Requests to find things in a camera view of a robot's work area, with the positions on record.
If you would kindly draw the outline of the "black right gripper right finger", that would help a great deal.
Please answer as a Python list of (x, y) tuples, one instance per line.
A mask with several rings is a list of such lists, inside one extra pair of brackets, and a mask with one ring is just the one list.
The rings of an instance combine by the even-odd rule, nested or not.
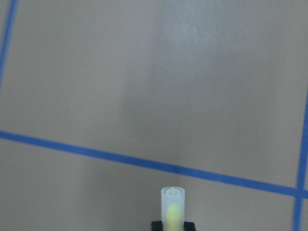
[(193, 222), (184, 222), (184, 231), (195, 231), (195, 224)]

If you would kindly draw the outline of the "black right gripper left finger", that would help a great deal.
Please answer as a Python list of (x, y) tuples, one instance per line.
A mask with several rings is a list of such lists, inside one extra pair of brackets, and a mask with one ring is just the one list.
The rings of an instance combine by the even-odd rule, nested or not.
[(152, 221), (151, 222), (151, 231), (163, 231), (162, 221)]

